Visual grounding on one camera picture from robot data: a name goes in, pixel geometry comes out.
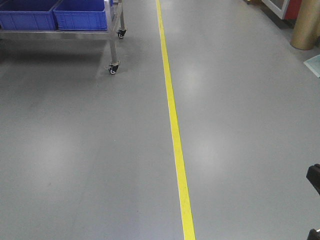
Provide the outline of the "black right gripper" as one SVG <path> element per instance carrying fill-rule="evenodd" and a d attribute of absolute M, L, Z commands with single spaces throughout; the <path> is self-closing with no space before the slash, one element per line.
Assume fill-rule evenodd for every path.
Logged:
<path fill-rule="evenodd" d="M 320 165 L 314 164 L 308 168 L 306 178 L 315 188 L 315 190 L 320 193 Z M 308 233 L 307 240 L 320 240 L 320 230 L 311 229 Z"/>

